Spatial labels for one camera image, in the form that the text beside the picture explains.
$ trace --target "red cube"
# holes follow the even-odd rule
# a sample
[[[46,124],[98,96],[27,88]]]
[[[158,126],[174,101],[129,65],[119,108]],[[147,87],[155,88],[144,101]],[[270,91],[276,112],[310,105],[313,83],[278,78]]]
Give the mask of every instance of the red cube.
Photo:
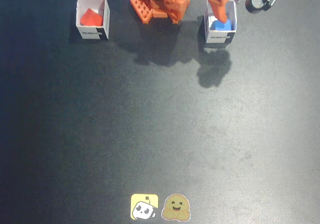
[[[102,26],[103,18],[92,9],[88,9],[81,18],[80,23],[84,26]]]

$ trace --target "brown blob sticker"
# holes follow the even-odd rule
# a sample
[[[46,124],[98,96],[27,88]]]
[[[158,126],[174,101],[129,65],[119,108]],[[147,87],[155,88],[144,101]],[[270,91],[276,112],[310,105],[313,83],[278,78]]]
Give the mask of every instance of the brown blob sticker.
[[[188,199],[181,194],[172,194],[165,201],[161,217],[165,220],[190,220],[190,203]]]

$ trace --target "orange plastic part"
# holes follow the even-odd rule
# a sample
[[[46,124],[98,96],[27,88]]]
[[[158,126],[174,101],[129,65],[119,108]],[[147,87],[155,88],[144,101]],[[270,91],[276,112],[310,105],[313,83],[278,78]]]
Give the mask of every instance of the orange plastic part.
[[[226,10],[225,10],[225,7],[228,1],[229,0],[208,0],[214,16],[224,24],[228,20]]]
[[[92,9],[88,9],[81,18],[80,23],[84,26],[102,26],[103,18]]]
[[[144,24],[151,18],[169,17],[178,24],[184,17],[190,0],[130,0],[131,5]]]

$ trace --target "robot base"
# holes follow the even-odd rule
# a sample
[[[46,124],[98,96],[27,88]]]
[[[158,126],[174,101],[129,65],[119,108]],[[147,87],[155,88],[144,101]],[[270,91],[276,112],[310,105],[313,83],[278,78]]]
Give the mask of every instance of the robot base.
[[[184,17],[190,0],[175,0],[170,3],[164,0],[130,0],[132,7],[144,24],[151,18],[170,18],[178,24]]]

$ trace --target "robot face sticker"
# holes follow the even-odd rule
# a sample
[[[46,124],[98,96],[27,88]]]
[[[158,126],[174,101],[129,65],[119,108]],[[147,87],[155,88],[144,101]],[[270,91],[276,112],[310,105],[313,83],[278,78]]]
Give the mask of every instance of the robot face sticker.
[[[138,202],[132,212],[133,217],[137,219],[149,219],[155,217],[155,207],[145,202]]]
[[[131,219],[151,219],[158,208],[158,196],[155,194],[134,194],[131,197]]]
[[[190,204],[188,199],[181,194],[169,196],[165,201],[161,217],[165,220],[190,220]]]

